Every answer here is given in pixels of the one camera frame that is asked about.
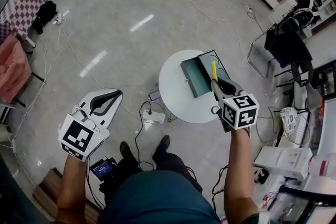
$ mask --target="person's left arm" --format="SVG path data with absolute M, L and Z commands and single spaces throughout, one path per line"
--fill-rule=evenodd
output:
M 64 224 L 85 223 L 85 178 L 86 163 L 69 155 L 57 197 L 57 222 Z

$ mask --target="pink cloth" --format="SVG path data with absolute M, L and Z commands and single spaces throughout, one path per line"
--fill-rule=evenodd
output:
M 9 35 L 0 45 L 0 99 L 11 103 L 31 74 L 20 41 Z

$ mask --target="white appliance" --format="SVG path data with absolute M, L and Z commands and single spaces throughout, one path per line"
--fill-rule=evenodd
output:
M 266 168 L 271 174 L 303 181 L 308 175 L 311 157 L 310 148 L 264 146 L 254 164 Z

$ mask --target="black bag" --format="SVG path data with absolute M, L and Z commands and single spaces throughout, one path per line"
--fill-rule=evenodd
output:
M 33 22 L 34 29 L 39 34 L 42 34 L 42 27 L 44 27 L 49 21 L 51 21 L 56 13 L 56 4 L 54 2 L 47 1 L 46 3 L 44 3 L 36 14 L 36 19 Z

